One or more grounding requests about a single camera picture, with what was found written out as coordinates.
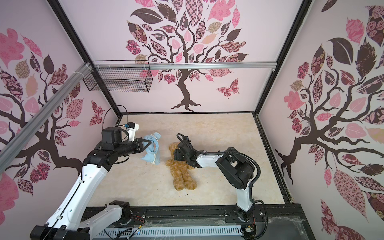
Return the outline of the light blue teddy shirt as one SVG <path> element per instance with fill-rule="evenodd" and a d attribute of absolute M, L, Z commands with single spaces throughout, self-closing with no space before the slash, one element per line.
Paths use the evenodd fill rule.
<path fill-rule="evenodd" d="M 153 165 L 158 165 L 160 163 L 159 139 L 161 138 L 161 134 L 155 132 L 153 134 L 146 135 L 143 138 L 147 140 L 151 140 L 152 145 L 146 149 L 146 154 L 141 159 Z"/>

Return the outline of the brown plush teddy bear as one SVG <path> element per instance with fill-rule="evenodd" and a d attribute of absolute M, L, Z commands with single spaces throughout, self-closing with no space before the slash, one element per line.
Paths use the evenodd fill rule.
<path fill-rule="evenodd" d="M 195 190 L 197 188 L 197 182 L 191 177 L 189 170 L 193 167 L 186 164 L 186 162 L 175 161 L 174 152 L 178 147 L 178 143 L 174 142 L 169 145 L 169 151 L 171 158 L 166 161 L 166 166 L 170 168 L 171 175 L 173 177 L 173 186 L 177 191 L 183 189 Z"/>

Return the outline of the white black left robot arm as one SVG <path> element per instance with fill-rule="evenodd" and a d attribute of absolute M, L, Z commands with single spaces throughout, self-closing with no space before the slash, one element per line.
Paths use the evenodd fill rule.
<path fill-rule="evenodd" d="M 132 218 L 130 204 L 113 201 L 104 210 L 83 221 L 83 214 L 98 185 L 120 157 L 145 151 L 151 141 L 136 138 L 139 125 L 129 122 L 125 128 L 102 130 L 102 140 L 87 155 L 81 174 L 55 213 L 43 226 L 35 226 L 32 240 L 92 240 L 111 224 Z"/>

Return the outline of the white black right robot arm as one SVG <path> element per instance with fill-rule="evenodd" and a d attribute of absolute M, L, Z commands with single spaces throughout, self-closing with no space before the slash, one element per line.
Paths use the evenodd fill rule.
<path fill-rule="evenodd" d="M 180 143 L 174 151 L 174 160 L 185 162 L 193 168 L 219 169 L 229 184 L 236 189 L 237 215 L 240 220 L 249 221 L 257 203 L 253 198 L 252 189 L 261 175 L 259 164 L 234 147 L 228 147 L 223 152 L 204 152 L 196 150 L 189 137 L 178 133 L 177 138 Z"/>

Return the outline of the aluminium rail back wall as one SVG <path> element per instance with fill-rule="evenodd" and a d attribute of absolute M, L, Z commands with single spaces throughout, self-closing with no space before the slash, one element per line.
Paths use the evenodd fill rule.
<path fill-rule="evenodd" d="M 151 70 L 185 70 L 185 69 L 275 69 L 276 62 L 238 62 L 238 63 L 94 63 L 96 68 L 145 68 Z"/>

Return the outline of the aluminium rail wall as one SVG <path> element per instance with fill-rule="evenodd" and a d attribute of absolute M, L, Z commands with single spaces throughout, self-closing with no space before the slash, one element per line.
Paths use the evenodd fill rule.
<path fill-rule="evenodd" d="M 275 69 L 276 62 L 238 62 L 238 63 L 94 63 L 96 68 L 145 68 L 151 70 L 185 70 L 185 69 Z"/>
<path fill-rule="evenodd" d="M 40 129 L 44 122 L 53 114 L 65 97 L 73 88 L 91 71 L 91 65 L 84 63 L 74 71 L 71 77 L 54 94 L 49 101 L 44 104 L 40 111 L 23 127 L 9 144 L 1 151 L 1 173 L 3 173 L 10 163 L 16 158 L 18 153 L 27 145 L 35 133 Z"/>

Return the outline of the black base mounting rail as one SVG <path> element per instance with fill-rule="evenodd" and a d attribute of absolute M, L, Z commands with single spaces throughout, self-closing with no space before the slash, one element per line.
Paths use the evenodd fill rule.
<path fill-rule="evenodd" d="M 251 225 L 253 223 L 264 223 L 265 217 L 269 221 L 274 217 L 299 218 L 306 221 L 307 218 L 299 204 L 266 204 L 262 207 L 257 204 L 253 212 L 247 217 L 240 213 L 235 205 L 215 206 L 147 206 L 130 207 L 132 219 L 118 220 L 110 226 L 126 227 L 145 223 L 173 223 L 175 221 L 224 221 L 224 224 Z"/>

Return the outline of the aluminium rail left wall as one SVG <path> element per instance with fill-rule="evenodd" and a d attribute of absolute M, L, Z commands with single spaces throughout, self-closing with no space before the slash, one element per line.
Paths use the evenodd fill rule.
<path fill-rule="evenodd" d="M 1 151 L 1 173 L 3 173 L 10 163 L 16 158 L 18 153 L 27 145 L 35 133 L 40 129 L 44 122 L 53 114 L 65 97 L 73 88 L 91 71 L 91 65 L 84 63 L 74 71 L 71 77 L 54 94 L 49 101 L 44 104 L 40 111 L 23 127 L 9 144 Z"/>

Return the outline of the black corner frame post left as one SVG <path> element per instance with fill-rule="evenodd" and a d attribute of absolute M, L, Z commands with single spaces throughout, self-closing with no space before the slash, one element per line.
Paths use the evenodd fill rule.
<path fill-rule="evenodd" d="M 92 59 L 90 58 L 86 48 L 84 47 L 82 41 L 80 40 L 78 34 L 76 33 L 76 30 L 74 29 L 73 25 L 68 19 L 60 2 L 57 0 L 47 0 L 47 2 L 50 5 L 53 12 L 55 13 L 56 17 L 58 18 L 59 22 L 61 23 L 62 27 L 64 28 L 65 32 L 67 33 L 68 37 L 70 38 L 71 42 L 73 43 L 74 47 L 76 48 L 82 60 L 86 64 L 89 64 L 89 66 L 91 67 L 91 74 L 93 75 L 96 81 L 96 84 L 99 86 L 101 92 L 105 96 L 107 102 L 109 103 L 110 107 L 114 111 L 115 115 L 117 117 L 120 117 L 122 115 L 122 112 L 119 110 L 111 93 L 108 91 L 105 83 L 102 81 L 102 77 L 100 76 L 99 72 L 95 69 L 95 65 Z"/>

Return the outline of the black corner frame post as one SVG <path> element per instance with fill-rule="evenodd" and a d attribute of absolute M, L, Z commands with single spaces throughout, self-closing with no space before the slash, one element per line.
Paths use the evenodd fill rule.
<path fill-rule="evenodd" d="M 86 64 L 89 64 L 89 66 L 91 67 L 91 74 L 93 75 L 96 81 L 96 84 L 99 86 L 101 92 L 105 96 L 107 102 L 109 103 L 110 107 L 114 111 L 115 115 L 117 117 L 120 117 L 122 115 L 122 112 L 119 110 L 111 93 L 108 91 L 105 83 L 102 81 L 102 77 L 100 76 L 99 72 L 95 69 L 95 65 L 92 59 L 90 58 L 86 48 L 84 47 L 82 41 L 80 40 L 78 34 L 76 33 L 76 30 L 74 29 L 73 25 L 68 19 L 60 2 L 57 0 L 47 0 L 47 2 L 50 5 L 53 12 L 55 13 L 56 17 L 58 18 L 59 22 L 61 23 L 62 27 L 64 28 L 65 32 L 67 33 L 68 37 L 70 38 L 71 42 L 73 43 L 74 47 L 76 48 L 82 60 Z"/>
<path fill-rule="evenodd" d="M 282 46 L 282 49 L 278 55 L 278 58 L 277 58 L 277 65 L 276 67 L 274 68 L 274 70 L 272 71 L 272 73 L 270 74 L 266 84 L 265 84 L 265 87 L 262 91 L 262 94 L 260 96 L 260 99 L 259 99 L 259 102 L 256 106 L 256 109 L 254 111 L 254 115 L 255 116 L 258 116 L 267 100 L 267 97 L 273 87 L 273 84 L 275 82 L 275 80 L 277 79 L 277 76 L 278 76 L 278 73 L 280 72 L 280 70 L 282 69 L 283 67 L 283 64 L 287 58 L 287 55 L 294 43 L 294 40 L 301 28 L 301 26 L 303 25 L 303 22 L 311 8 L 311 5 L 312 5 L 313 1 L 312 0 L 303 0 L 300 7 L 299 7 L 299 10 L 298 10 L 298 13 L 291 25 L 291 28 L 288 32 L 288 35 L 286 37 L 286 40 L 284 41 L 284 44 Z"/>

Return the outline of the black corner frame post right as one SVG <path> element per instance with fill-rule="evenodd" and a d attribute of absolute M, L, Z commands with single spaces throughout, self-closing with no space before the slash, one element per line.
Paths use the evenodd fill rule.
<path fill-rule="evenodd" d="M 287 58 L 287 55 L 294 43 L 294 40 L 301 28 L 301 26 L 303 25 L 303 22 L 311 8 L 311 5 L 312 5 L 313 1 L 312 0 L 303 0 L 300 7 L 299 7 L 299 10 L 298 10 L 298 13 L 291 25 L 291 28 L 288 32 L 288 35 L 286 37 L 286 40 L 284 41 L 284 44 L 282 46 L 282 49 L 278 55 L 278 58 L 277 58 L 277 65 L 276 67 L 274 68 L 274 70 L 272 71 L 272 73 L 270 74 L 266 84 L 265 84 L 265 87 L 262 91 L 262 94 L 260 96 L 260 99 L 259 99 L 259 102 L 256 106 L 256 109 L 254 111 L 254 115 L 255 116 L 258 116 L 267 100 L 267 97 L 273 87 L 273 84 L 275 82 L 275 80 L 277 79 L 277 76 L 278 76 L 278 73 L 280 72 L 280 70 L 282 69 L 283 67 L 283 64 Z"/>

